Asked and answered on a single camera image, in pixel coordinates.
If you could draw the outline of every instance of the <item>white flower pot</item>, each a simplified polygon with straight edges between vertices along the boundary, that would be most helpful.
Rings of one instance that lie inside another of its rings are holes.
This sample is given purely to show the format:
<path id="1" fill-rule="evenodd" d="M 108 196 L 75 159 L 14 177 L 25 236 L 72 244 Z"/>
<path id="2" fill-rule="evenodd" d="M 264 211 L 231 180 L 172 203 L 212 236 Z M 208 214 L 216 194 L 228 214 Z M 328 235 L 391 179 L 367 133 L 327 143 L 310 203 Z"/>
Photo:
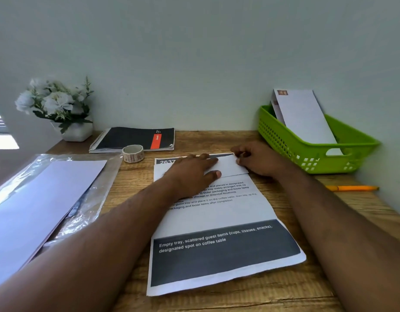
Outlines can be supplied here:
<path id="1" fill-rule="evenodd" d="M 64 133 L 61 133 L 61 128 L 59 127 L 60 123 L 51 121 L 51 125 L 53 125 L 54 129 L 62 135 L 62 138 L 65 141 L 85 141 L 93 133 L 92 123 L 72 123 Z"/>

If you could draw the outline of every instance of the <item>left hand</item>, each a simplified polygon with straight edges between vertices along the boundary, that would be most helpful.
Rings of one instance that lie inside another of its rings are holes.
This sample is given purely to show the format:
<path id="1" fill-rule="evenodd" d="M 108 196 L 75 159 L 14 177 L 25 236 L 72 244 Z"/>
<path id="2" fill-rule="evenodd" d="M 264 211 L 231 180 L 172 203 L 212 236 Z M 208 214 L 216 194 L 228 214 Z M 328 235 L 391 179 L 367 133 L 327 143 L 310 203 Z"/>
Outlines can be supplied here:
<path id="1" fill-rule="evenodd" d="M 190 154 L 186 158 L 178 158 L 162 179 L 175 185 L 178 199 L 192 197 L 222 176 L 220 171 L 204 174 L 217 162 L 217 158 L 209 159 L 206 153 L 198 157 Z"/>

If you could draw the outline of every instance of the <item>roll of tape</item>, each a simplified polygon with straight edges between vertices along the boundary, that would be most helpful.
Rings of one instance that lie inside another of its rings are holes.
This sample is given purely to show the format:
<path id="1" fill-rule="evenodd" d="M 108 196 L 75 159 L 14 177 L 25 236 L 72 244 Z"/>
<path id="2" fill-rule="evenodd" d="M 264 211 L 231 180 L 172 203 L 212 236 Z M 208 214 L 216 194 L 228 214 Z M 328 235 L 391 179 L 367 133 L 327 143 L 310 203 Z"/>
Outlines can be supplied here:
<path id="1" fill-rule="evenodd" d="M 139 144 L 126 146 L 122 149 L 122 156 L 125 162 L 136 163 L 144 158 L 144 147 Z"/>

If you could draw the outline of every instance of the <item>forearm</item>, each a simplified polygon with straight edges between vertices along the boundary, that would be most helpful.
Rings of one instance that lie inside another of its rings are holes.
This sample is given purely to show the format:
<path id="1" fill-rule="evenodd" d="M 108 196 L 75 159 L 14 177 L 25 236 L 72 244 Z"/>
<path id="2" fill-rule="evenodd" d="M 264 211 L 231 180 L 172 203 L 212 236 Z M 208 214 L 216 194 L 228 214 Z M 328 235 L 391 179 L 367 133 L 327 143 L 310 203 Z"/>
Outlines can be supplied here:
<path id="1" fill-rule="evenodd" d="M 0 311 L 106 310 L 177 199 L 163 180 L 140 191 L 0 286 Z"/>
<path id="2" fill-rule="evenodd" d="M 400 311 L 400 242 L 299 167 L 276 178 L 348 311 Z"/>

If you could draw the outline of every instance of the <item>red label on notebook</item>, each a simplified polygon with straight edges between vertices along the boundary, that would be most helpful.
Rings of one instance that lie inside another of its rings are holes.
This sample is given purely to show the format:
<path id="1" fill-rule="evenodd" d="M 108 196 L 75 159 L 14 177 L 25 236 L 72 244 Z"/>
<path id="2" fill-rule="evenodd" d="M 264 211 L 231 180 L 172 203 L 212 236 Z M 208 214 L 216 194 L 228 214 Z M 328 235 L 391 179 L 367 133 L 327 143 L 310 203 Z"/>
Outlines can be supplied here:
<path id="1" fill-rule="evenodd" d="M 154 135 L 154 138 L 152 139 L 151 149 L 159 149 L 160 148 L 160 143 L 161 143 L 161 134 L 160 133 L 156 133 Z"/>

